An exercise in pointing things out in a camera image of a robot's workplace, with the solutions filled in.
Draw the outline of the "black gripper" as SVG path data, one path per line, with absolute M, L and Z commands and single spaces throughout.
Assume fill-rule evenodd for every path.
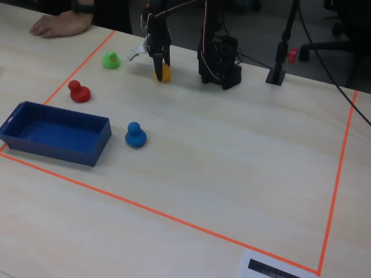
M 150 17 L 147 23 L 148 40 L 147 52 L 154 62 L 157 80 L 162 81 L 162 62 L 170 66 L 170 46 L 172 39 L 166 19 Z

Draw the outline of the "person's left hand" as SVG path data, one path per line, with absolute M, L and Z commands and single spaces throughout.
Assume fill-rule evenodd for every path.
M 57 16 L 43 15 L 31 27 L 30 33 L 42 38 L 58 38 L 85 32 L 93 20 L 92 14 L 74 13 L 72 10 Z

